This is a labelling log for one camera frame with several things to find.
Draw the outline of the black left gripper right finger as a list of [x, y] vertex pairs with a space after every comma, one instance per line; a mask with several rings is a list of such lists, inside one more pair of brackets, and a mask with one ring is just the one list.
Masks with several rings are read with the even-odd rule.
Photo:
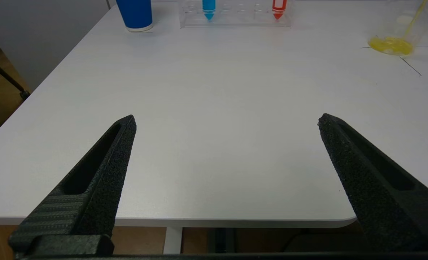
[[331, 114], [318, 127], [369, 243], [377, 251], [428, 251], [428, 187]]

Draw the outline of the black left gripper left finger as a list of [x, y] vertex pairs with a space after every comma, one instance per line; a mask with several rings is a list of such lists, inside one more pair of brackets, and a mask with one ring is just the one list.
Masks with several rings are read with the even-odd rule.
[[136, 133], [117, 120], [11, 234], [16, 258], [108, 257]]

